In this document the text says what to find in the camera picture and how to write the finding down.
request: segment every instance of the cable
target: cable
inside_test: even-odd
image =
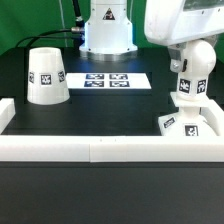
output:
[[[35,38],[33,38],[33,40],[31,40],[27,44],[27,47],[31,47],[31,45],[39,39],[39,36],[48,36],[48,35],[52,35],[52,34],[56,34],[56,33],[65,33],[65,32],[71,33],[71,29],[53,30],[53,31],[48,31],[48,32],[42,33],[42,34],[36,36]]]
[[[130,5],[130,18],[129,18],[131,22],[132,22],[133,4],[134,4],[134,0],[131,0],[131,5]]]
[[[81,11],[80,11],[80,8],[79,8],[78,0],[72,0],[72,3],[73,3],[74,11],[75,11],[75,16],[76,17],[81,17]]]
[[[26,38],[23,38],[22,40],[20,40],[17,44],[16,44],[16,48],[17,47],[19,47],[19,45],[22,43],[22,42],[24,42],[24,41],[26,41],[26,40],[29,40],[29,39],[36,39],[36,38],[38,38],[38,39],[74,39],[74,37],[46,37],[46,36],[31,36],[31,37],[26,37]]]

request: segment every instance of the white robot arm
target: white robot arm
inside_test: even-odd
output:
[[[200,108],[212,105],[206,90],[208,76],[216,63],[212,45],[202,38],[213,39],[224,32],[224,24],[220,22],[223,19],[224,0],[147,0],[145,35],[152,43],[168,46],[171,70],[178,73],[177,91],[171,97],[179,112],[159,118],[162,135],[224,133],[220,127],[208,124],[200,114]],[[208,110],[207,114],[214,112],[212,108]]]

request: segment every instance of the black table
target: black table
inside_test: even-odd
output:
[[[160,135],[158,116],[176,111],[169,92],[177,75],[165,48],[116,63],[62,52],[66,72],[143,72],[152,90],[73,90],[63,104],[33,105],[28,51],[11,49],[0,57],[0,96],[15,98],[16,116],[3,135]],[[208,88],[221,106],[223,71],[218,61]],[[0,223],[222,224],[223,186],[223,163],[1,162]]]

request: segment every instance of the inverted cup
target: inverted cup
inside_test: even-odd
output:
[[[41,47],[30,50],[27,99],[40,105],[69,99],[60,49]]]

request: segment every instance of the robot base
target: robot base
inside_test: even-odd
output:
[[[135,58],[137,56],[137,50],[121,54],[101,54],[80,49],[80,56],[83,58],[89,58],[96,61],[124,61],[127,59]]]
[[[159,127],[163,136],[216,136],[201,115],[196,118],[186,118],[178,112],[159,117]]]
[[[179,112],[159,117],[159,127],[162,135],[216,136],[214,130],[217,128],[212,125],[215,115],[209,120],[212,127],[207,123],[207,116],[200,115],[201,107],[203,111],[208,111],[207,114],[217,114],[219,109],[210,103],[207,96],[202,97],[200,101],[187,101],[179,98],[176,92],[171,92],[170,95],[174,105],[179,107]],[[224,117],[223,114],[220,116],[219,113],[217,120],[222,117]]]

